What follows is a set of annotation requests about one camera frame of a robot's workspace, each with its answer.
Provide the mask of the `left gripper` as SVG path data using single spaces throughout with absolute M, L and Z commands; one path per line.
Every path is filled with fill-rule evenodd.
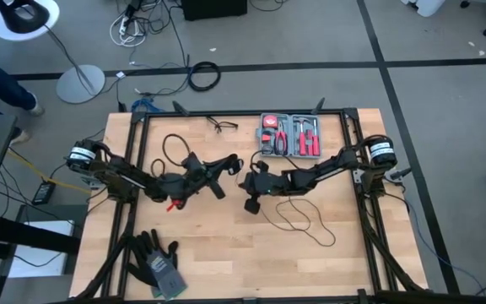
M 225 197 L 218 179 L 224 171 L 230 171 L 237 161 L 237 154 L 228 155 L 219 160 L 201 162 L 194 152 L 183 160 L 186 170 L 183 175 L 166 173 L 160 178 L 160 186 L 170 199 L 187 201 L 202 188 L 209 187 L 217 199 Z

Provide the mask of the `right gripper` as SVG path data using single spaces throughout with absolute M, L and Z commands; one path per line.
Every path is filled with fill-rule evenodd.
M 291 171 L 272 174 L 269 165 L 262 160 L 251 164 L 251 170 L 238 177 L 238 187 L 244 189 L 250 197 L 245 201 L 244 209 L 251 214 L 258 214 L 261 205 L 258 198 L 262 195 L 288 196 Z

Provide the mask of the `black labelled wire spool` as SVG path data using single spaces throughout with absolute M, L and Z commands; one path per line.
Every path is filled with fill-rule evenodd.
M 227 159 L 227 165 L 225 170 L 230 176 L 237 175 L 242 167 L 244 166 L 244 161 L 238 157 L 236 154 L 232 154 Z

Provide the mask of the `black safety glasses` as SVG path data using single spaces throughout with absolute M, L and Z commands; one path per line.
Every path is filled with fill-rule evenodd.
M 206 116 L 206 119 L 208 122 L 213 124 L 214 129 L 216 130 L 217 133 L 221 133 L 224 128 L 233 128 L 237 129 L 239 125 L 234 122 L 226 122 L 226 121 L 217 121 L 215 118 L 211 116 Z

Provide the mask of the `grey plastic tool case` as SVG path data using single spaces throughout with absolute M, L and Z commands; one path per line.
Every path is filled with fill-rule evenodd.
M 262 126 L 262 118 L 266 115 L 275 115 L 278 120 L 283 123 L 284 131 L 287 134 L 288 140 L 288 153 L 286 155 L 276 155 L 274 153 L 274 141 L 275 141 L 275 134 L 277 132 L 277 128 L 264 128 Z M 320 154 L 318 156 L 313 155 L 313 148 L 312 148 L 312 155 L 311 156 L 301 156 L 299 154 L 299 144 L 297 139 L 297 124 L 295 122 L 296 118 L 303 117 L 307 119 L 311 125 L 312 134 L 313 134 L 313 121 L 317 120 L 317 133 L 319 138 L 319 146 L 320 146 Z M 262 142 L 262 135 L 268 134 L 271 135 L 271 140 L 268 142 Z M 295 159 L 318 159 L 322 156 L 321 152 L 321 129 L 320 129 L 320 121 L 317 115 L 303 115 L 303 114 L 281 114 L 281 113 L 262 113 L 260 115 L 260 124 L 259 128 L 256 130 L 256 137 L 258 139 L 258 149 L 261 151 L 262 155 L 270 156 L 270 157 L 289 157 Z

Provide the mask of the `black work glove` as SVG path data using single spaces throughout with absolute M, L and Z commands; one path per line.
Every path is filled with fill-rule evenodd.
M 178 241 L 171 242 L 167 249 L 164 250 L 160 244 L 158 233 L 155 229 L 150 232 L 142 231 L 139 235 L 133 236 L 128 243 L 138 265 L 132 263 L 127 265 L 127 271 L 137 280 L 152 287 L 158 287 L 158 281 L 154 277 L 153 270 L 149 267 L 148 259 L 154 253 L 161 253 L 168 259 L 174 267 L 178 268 L 177 249 Z

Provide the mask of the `grey work glove with label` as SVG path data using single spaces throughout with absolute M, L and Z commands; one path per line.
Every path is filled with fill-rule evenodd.
M 155 251 L 148 256 L 147 264 L 156 281 L 152 287 L 155 298 L 171 301 L 186 290 L 187 284 L 178 270 L 176 254 L 164 255 Z

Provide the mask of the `black box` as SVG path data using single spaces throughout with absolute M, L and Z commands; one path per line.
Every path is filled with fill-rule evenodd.
M 216 19 L 247 14 L 247 0 L 181 0 L 187 21 Z

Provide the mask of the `white round-base stand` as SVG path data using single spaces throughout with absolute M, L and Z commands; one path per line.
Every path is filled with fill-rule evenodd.
M 49 20 L 43 27 L 27 34 L 12 32 L 4 24 L 0 14 L 0 38 L 5 41 L 22 42 L 31 41 L 43 35 L 48 35 L 62 51 L 72 67 L 63 73 L 57 80 L 56 93 L 60 100 L 68 104 L 82 104 L 94 99 L 105 86 L 105 74 L 95 65 L 79 65 L 70 55 L 63 42 L 55 34 L 53 28 L 60 17 L 60 8 L 55 0 L 35 0 L 50 12 Z

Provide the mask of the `white power strip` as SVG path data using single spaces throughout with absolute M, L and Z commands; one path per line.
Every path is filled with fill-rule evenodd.
M 110 25 L 109 36 L 116 46 L 133 48 L 146 40 L 145 32 L 135 19 L 134 12 L 121 13 Z

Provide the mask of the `black metal beam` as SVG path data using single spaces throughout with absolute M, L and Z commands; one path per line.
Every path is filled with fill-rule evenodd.
M 75 254 L 80 239 L 0 217 L 0 242 Z

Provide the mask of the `white plastic unit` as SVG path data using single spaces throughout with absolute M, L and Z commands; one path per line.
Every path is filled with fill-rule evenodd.
M 428 18 L 434 15 L 446 0 L 400 0 L 400 2 L 414 8 L 420 16 Z

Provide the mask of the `red-handled pliers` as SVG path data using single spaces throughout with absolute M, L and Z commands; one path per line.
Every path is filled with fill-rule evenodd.
M 286 155 L 288 153 L 287 134 L 284 131 L 284 125 L 280 120 L 278 120 L 278 128 L 275 134 L 274 153 L 276 155 Z

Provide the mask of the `red-handled hammer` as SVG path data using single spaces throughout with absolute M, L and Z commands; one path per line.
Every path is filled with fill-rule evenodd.
M 312 147 L 311 147 L 311 137 L 312 137 L 312 129 L 311 124 L 309 121 L 303 117 L 296 118 L 295 122 L 297 124 L 297 139 L 299 144 L 299 154 L 301 156 L 311 156 L 312 155 Z

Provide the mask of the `red-handled screwdriver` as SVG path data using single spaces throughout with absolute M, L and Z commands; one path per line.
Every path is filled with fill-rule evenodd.
M 313 148 L 313 155 L 318 156 L 320 154 L 320 146 L 319 146 L 319 138 L 317 133 L 316 119 L 313 121 L 312 148 Z

